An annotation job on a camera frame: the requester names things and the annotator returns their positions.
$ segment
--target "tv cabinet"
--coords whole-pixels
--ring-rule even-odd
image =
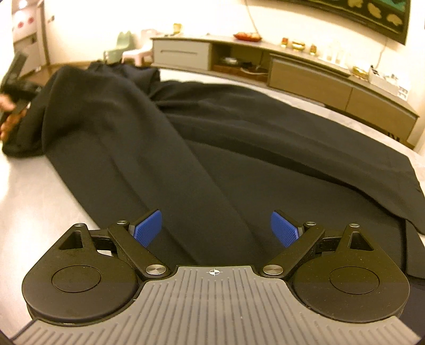
[[[222,57],[252,62],[267,73],[247,74],[239,67],[223,65]],[[407,139],[418,115],[406,101],[308,53],[233,37],[154,37],[152,66],[228,78],[310,99],[411,147]]]

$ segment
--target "blue gripper pad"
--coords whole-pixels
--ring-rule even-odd
[[[273,233],[285,248],[289,247],[300,237],[297,227],[293,226],[277,212],[272,213],[270,225]]]
[[[161,211],[155,211],[148,218],[135,226],[133,237],[146,248],[159,234],[161,228]]]

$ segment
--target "red tray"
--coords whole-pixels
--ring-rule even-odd
[[[249,41],[249,42],[260,42],[262,38],[253,38],[249,36],[233,35],[236,39],[240,41]]]

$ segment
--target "metal screw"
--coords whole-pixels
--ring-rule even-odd
[[[167,268],[164,265],[150,265],[146,267],[146,273],[151,275],[160,275],[167,271]]]
[[[283,273],[283,268],[279,265],[267,265],[263,267],[263,272],[268,275],[280,275]]]

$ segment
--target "cabinet drawer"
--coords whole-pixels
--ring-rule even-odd
[[[153,61],[157,65],[210,69],[210,44],[183,40],[154,40]]]
[[[269,86],[345,110],[352,86],[326,72],[273,59]]]
[[[407,140],[416,118],[401,107],[360,88],[353,88],[347,112]]]

